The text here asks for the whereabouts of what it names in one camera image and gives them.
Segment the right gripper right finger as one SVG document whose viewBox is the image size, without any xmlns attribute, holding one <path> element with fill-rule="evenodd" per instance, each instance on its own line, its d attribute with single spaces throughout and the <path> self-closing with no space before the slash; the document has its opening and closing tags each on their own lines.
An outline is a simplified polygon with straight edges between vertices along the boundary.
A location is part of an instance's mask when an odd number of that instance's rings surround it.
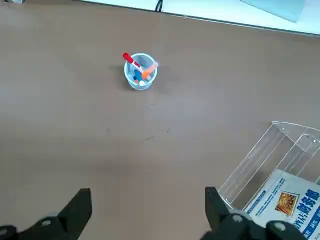
<svg viewBox="0 0 320 240">
<path fill-rule="evenodd" d="M 205 188 L 205 214 L 211 228 L 203 240 L 304 240 L 290 223 L 271 220 L 265 227 L 256 224 L 242 211 L 230 212 L 213 186 Z"/>
</svg>

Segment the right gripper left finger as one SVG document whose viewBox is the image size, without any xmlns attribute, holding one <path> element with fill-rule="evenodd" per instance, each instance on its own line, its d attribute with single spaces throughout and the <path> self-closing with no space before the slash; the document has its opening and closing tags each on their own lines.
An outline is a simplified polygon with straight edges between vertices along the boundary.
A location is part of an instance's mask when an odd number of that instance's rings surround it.
<svg viewBox="0 0 320 240">
<path fill-rule="evenodd" d="M 92 195 L 81 188 L 55 216 L 47 216 L 18 232 L 13 225 L 0 227 L 2 240 L 77 240 L 92 216 Z"/>
</svg>

